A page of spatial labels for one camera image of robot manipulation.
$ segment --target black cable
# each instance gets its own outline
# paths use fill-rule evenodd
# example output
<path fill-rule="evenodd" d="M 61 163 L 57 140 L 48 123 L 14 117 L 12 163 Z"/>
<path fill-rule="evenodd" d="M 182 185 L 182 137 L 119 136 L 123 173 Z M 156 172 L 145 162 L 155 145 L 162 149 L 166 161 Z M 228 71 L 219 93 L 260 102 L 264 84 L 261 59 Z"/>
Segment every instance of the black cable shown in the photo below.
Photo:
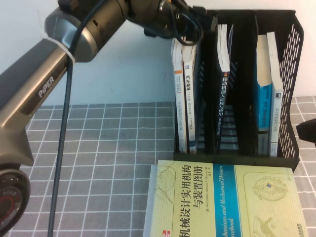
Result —
<path fill-rule="evenodd" d="M 189 12 L 181 12 L 181 15 L 183 17 L 185 17 L 187 20 L 189 20 L 197 28 L 197 31 L 198 31 L 198 38 L 197 38 L 196 41 L 194 41 L 194 42 L 185 42 L 182 39 L 182 37 L 180 36 L 180 34 L 179 34 L 178 30 L 177 30 L 172 9 L 168 5 L 168 3 L 166 3 L 164 6 L 169 11 L 169 15 L 168 15 L 169 21 L 170 21 L 173 33 L 175 34 L 175 37 L 177 38 L 177 40 L 182 45 L 185 45 L 185 46 L 193 46 L 193 45 L 198 44 L 201 41 L 202 37 L 203 37 L 203 28 L 202 28 L 202 25 L 200 24 L 200 22 L 191 13 L 189 13 Z"/>
<path fill-rule="evenodd" d="M 88 24 L 90 18 L 104 4 L 105 1 L 106 0 L 100 0 L 96 4 L 96 6 L 88 13 L 88 15 L 84 18 L 84 20 L 81 22 L 81 24 L 77 28 L 74 38 L 72 40 L 71 46 L 69 48 L 69 52 L 72 55 L 74 55 L 75 53 L 75 49 L 79 42 L 82 31 Z M 64 102 L 62 123 L 61 123 L 61 128 L 60 128 L 58 153 L 57 153 L 57 160 L 56 160 L 56 171 L 55 171 L 54 186 L 53 186 L 53 193 L 52 193 L 51 207 L 50 207 L 50 214 L 49 214 L 48 234 L 47 234 L 48 237 L 53 237 L 53 232 L 54 232 L 58 187 L 59 187 L 61 165 L 62 165 L 63 153 L 64 153 L 67 119 L 68 119 L 69 103 L 70 103 L 70 95 L 71 95 L 71 85 L 72 85 L 72 79 L 73 79 L 73 68 L 74 68 L 73 61 L 70 57 L 68 57 L 67 58 L 67 83 L 66 83 L 65 102 Z"/>

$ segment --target blue book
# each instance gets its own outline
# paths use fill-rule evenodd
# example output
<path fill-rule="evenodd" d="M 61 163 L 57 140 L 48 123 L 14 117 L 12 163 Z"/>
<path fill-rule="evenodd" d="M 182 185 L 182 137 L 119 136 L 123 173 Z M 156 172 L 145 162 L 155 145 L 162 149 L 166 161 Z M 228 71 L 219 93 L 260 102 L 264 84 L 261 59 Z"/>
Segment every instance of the blue book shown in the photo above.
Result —
<path fill-rule="evenodd" d="M 254 115 L 258 132 L 258 155 L 268 155 L 272 77 L 267 36 L 259 36 L 254 69 Z"/>

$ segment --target book spine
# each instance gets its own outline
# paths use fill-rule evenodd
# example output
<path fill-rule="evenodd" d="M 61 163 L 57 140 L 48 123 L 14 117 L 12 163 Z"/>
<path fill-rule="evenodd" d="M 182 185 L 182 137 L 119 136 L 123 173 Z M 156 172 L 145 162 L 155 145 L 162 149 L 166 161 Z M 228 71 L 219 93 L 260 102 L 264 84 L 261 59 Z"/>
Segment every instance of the book spine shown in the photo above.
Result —
<path fill-rule="evenodd" d="M 220 140 L 223 130 L 223 121 L 224 121 L 224 111 L 227 99 L 227 89 L 228 89 L 228 79 L 229 72 L 223 73 L 223 77 L 219 83 L 219 98 L 218 98 L 218 114 L 217 114 L 217 126 L 216 126 L 216 148 L 217 151 L 220 149 Z"/>
<path fill-rule="evenodd" d="M 272 84 L 260 87 L 259 86 L 259 132 L 269 131 L 270 113 L 271 113 L 271 94 Z"/>
<path fill-rule="evenodd" d="M 184 101 L 184 82 L 183 72 L 178 70 L 174 72 L 174 81 L 176 89 L 176 107 L 178 119 L 178 137 L 179 151 L 187 152 L 187 133 L 186 133 L 186 117 L 185 117 L 185 101 Z"/>
<path fill-rule="evenodd" d="M 269 134 L 268 132 L 258 133 L 258 155 L 267 156 L 269 147 Z"/>
<path fill-rule="evenodd" d="M 195 107 L 194 107 L 194 84 L 193 84 L 193 63 L 184 63 L 184 84 L 187 103 L 187 118 L 189 132 L 190 153 L 197 152 Z"/>
<path fill-rule="evenodd" d="M 282 90 L 275 90 L 273 88 L 272 102 L 271 102 L 270 136 L 269 136 L 269 145 L 270 145 L 269 151 L 270 151 L 271 157 L 277 156 L 281 107 L 282 107 Z"/>

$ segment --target gray surface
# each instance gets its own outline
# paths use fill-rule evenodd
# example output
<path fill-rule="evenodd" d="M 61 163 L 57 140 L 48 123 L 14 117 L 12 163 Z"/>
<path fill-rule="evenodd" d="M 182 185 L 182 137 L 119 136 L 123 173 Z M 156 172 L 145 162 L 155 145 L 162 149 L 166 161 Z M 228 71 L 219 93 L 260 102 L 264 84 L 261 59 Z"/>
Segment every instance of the gray surface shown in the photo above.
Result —
<path fill-rule="evenodd" d="M 296 125 L 316 118 L 316 103 L 313 97 L 293 99 L 293 103 L 291 119 L 296 132 Z M 32 196 L 10 237 L 46 234 L 60 109 L 41 109 L 27 127 L 35 165 L 22 170 L 31 178 Z M 158 159 L 172 158 L 172 103 L 72 106 L 70 116 L 56 234 L 141 237 L 150 165 Z M 311 143 L 298 142 L 301 163 L 294 175 L 308 231 L 314 237 L 316 148 Z"/>

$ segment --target white book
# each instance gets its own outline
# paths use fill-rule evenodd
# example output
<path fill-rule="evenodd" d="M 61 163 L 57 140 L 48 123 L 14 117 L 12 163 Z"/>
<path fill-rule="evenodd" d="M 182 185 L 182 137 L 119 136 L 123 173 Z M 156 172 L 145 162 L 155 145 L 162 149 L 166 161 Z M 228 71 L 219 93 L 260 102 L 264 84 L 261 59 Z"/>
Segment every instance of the white book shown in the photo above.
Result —
<path fill-rule="evenodd" d="M 195 106 L 194 106 L 194 66 L 196 46 L 183 46 L 184 84 L 187 104 L 188 134 L 190 153 L 197 152 Z"/>
<path fill-rule="evenodd" d="M 272 101 L 269 134 L 269 153 L 270 156 L 277 156 L 278 134 L 280 128 L 280 117 L 283 97 L 283 85 L 280 76 L 280 67 L 277 56 L 277 42 L 274 32 L 267 33 L 269 45 L 269 57 L 272 76 Z"/>
<path fill-rule="evenodd" d="M 183 81 L 182 44 L 174 39 L 171 48 L 172 64 L 174 70 L 174 83 L 176 92 L 177 123 L 179 137 L 179 151 L 187 152 L 187 123 L 185 115 L 185 97 Z"/>

